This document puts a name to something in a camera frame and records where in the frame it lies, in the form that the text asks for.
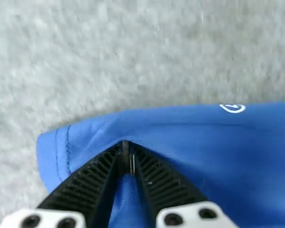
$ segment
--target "blue shirt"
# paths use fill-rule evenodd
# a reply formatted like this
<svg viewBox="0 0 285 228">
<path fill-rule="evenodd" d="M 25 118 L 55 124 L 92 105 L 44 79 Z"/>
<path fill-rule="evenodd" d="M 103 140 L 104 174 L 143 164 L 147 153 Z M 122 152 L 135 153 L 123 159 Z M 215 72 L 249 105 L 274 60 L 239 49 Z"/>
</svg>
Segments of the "blue shirt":
<svg viewBox="0 0 285 228">
<path fill-rule="evenodd" d="M 285 102 L 129 110 L 44 133 L 37 157 L 48 191 L 121 140 L 175 164 L 240 227 L 285 228 Z M 131 176 L 120 180 L 110 227 L 145 227 Z"/>
</svg>

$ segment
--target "floor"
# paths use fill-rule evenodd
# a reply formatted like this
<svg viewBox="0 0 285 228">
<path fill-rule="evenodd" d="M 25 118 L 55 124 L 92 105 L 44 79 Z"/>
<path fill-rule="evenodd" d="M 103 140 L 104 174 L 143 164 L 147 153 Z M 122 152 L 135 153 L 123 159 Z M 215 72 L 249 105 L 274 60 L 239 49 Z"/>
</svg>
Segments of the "floor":
<svg viewBox="0 0 285 228">
<path fill-rule="evenodd" d="M 0 221 L 36 138 L 136 107 L 285 100 L 285 0 L 0 0 Z"/>
</svg>

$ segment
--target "white logo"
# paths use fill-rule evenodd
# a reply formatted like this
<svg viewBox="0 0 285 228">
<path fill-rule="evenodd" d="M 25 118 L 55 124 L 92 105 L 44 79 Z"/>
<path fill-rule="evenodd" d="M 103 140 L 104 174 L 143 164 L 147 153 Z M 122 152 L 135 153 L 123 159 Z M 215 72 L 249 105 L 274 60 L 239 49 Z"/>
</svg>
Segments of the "white logo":
<svg viewBox="0 0 285 228">
<path fill-rule="evenodd" d="M 229 113 L 241 113 L 246 109 L 242 104 L 220 104 L 219 106 Z"/>
</svg>

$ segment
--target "blue fabric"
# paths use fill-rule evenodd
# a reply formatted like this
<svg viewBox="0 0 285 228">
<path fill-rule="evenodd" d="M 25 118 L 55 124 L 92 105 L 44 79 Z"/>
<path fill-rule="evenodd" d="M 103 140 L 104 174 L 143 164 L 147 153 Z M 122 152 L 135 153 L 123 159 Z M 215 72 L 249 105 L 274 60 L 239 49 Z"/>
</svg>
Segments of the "blue fabric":
<svg viewBox="0 0 285 228">
<path fill-rule="evenodd" d="M 174 163 L 240 227 L 285 227 L 285 102 L 130 110 L 44 133 L 37 156 L 48 191 L 121 140 Z M 145 227 L 140 210 L 124 176 L 110 227 Z"/>
</svg>

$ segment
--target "ribbed gripper pad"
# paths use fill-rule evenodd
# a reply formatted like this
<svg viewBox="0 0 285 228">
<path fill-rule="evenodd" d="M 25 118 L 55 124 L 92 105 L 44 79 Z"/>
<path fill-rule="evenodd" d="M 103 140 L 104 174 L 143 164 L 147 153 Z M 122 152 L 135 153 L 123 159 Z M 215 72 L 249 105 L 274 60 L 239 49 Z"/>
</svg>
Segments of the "ribbed gripper pad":
<svg viewBox="0 0 285 228">
<path fill-rule="evenodd" d="M 205 201 L 207 198 L 181 173 L 139 145 L 132 144 L 135 154 L 136 181 L 141 200 L 146 202 L 150 219 L 163 208 Z"/>
<path fill-rule="evenodd" d="M 120 144 L 102 152 L 58 186 L 39 206 L 81 212 L 87 225 L 105 227 L 109 220 L 119 177 Z"/>
</svg>

